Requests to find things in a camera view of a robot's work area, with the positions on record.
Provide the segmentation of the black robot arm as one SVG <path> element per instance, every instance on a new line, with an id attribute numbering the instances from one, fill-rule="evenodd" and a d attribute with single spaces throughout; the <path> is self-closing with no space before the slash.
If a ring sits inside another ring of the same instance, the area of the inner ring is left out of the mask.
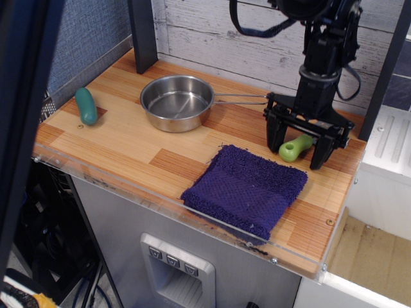
<path id="1" fill-rule="evenodd" d="M 362 8 L 359 1 L 272 1 L 272 6 L 290 21 L 305 27 L 304 63 L 295 96 L 267 95 L 264 111 L 267 121 L 267 146 L 279 152 L 288 128 L 315 139 L 310 168 L 318 170 L 332 152 L 345 148 L 354 123 L 333 108 L 342 70 L 357 80 L 350 67 L 359 48 L 357 31 Z"/>

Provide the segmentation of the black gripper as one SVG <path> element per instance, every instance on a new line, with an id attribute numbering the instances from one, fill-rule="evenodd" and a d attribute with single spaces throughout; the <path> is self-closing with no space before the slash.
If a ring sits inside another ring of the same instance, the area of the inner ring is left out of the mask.
<path id="1" fill-rule="evenodd" d="M 289 126 L 316 137 L 310 169 L 318 170 L 336 148 L 346 148 L 353 122 L 333 108 L 342 69 L 329 74 L 317 74 L 305 65 L 300 66 L 301 79 L 295 97 L 267 94 L 268 105 L 264 110 L 267 120 L 267 146 L 277 153 L 284 143 Z"/>

